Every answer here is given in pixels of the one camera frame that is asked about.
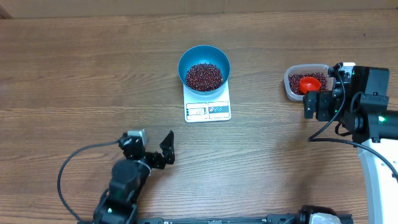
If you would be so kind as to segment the red measuring scoop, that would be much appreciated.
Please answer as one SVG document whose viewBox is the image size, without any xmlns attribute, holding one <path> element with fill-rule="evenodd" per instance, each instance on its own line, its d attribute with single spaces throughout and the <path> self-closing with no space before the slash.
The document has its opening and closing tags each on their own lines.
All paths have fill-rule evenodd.
<svg viewBox="0 0 398 224">
<path fill-rule="evenodd" d="M 305 95 L 308 91 L 319 91 L 322 83 L 313 77 L 303 77 L 300 79 L 299 90 Z"/>
</svg>

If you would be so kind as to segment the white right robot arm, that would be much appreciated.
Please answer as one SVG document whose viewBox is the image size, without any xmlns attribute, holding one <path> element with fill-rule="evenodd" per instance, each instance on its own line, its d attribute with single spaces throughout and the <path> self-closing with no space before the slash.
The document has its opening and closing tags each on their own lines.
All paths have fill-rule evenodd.
<svg viewBox="0 0 398 224">
<path fill-rule="evenodd" d="M 304 117 L 336 121 L 336 139 L 358 150 L 370 223 L 397 223 L 397 112 L 387 108 L 389 69 L 338 63 L 329 68 L 330 91 L 308 91 Z"/>
</svg>

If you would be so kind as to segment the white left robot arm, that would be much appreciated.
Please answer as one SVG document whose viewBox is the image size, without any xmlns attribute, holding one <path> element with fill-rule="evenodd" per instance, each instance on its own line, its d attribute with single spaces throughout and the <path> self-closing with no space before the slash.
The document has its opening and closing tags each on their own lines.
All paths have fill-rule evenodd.
<svg viewBox="0 0 398 224">
<path fill-rule="evenodd" d="M 137 223 L 137 201 L 152 169 L 164 169 L 175 162 L 172 131 L 159 144 L 161 153 L 147 152 L 146 142 L 143 129 L 130 130 L 119 138 L 125 158 L 113 165 L 109 187 L 94 210 L 94 224 Z"/>
</svg>

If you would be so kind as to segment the white digital kitchen scale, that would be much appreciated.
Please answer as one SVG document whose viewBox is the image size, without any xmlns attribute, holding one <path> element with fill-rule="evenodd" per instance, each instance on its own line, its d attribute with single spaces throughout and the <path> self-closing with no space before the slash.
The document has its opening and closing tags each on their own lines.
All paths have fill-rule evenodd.
<svg viewBox="0 0 398 224">
<path fill-rule="evenodd" d="M 199 95 L 184 86 L 183 105 L 187 123 L 229 121 L 231 102 L 228 82 L 210 95 Z"/>
</svg>

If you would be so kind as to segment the red beans in bowl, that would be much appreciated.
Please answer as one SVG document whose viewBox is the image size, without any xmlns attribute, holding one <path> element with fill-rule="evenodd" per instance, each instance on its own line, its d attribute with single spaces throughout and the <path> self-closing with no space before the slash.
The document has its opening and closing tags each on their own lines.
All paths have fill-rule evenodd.
<svg viewBox="0 0 398 224">
<path fill-rule="evenodd" d="M 199 63 L 190 67 L 185 77 L 189 88 L 196 91 L 212 91 L 223 84 L 221 70 L 212 63 Z"/>
</svg>

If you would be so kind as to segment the blue plastic bowl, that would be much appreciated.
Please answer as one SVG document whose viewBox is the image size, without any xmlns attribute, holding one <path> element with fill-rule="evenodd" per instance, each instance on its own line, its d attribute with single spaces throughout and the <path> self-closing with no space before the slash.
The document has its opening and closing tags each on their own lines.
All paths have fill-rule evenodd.
<svg viewBox="0 0 398 224">
<path fill-rule="evenodd" d="M 191 66 L 199 63 L 212 63 L 221 70 L 224 81 L 219 88 L 212 91 L 196 91 L 187 86 L 185 81 L 187 71 Z M 228 81 L 231 74 L 231 63 L 222 50 L 212 45 L 197 45 L 187 50 L 181 56 L 177 65 L 177 71 L 183 85 L 189 88 L 192 92 L 199 95 L 210 95 L 219 90 Z"/>
</svg>

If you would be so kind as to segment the clear plastic food container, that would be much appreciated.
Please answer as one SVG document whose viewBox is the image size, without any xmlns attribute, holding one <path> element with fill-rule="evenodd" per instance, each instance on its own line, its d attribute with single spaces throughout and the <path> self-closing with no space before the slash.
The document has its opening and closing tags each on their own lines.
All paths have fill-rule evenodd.
<svg viewBox="0 0 398 224">
<path fill-rule="evenodd" d="M 326 90 L 331 90 L 333 78 L 328 76 L 328 65 L 324 64 L 302 64 L 290 67 L 284 75 L 284 87 L 287 98 L 291 101 L 302 101 L 303 95 L 296 94 L 290 87 L 289 77 L 292 75 L 305 75 L 309 73 L 322 73 L 326 76 Z"/>
</svg>

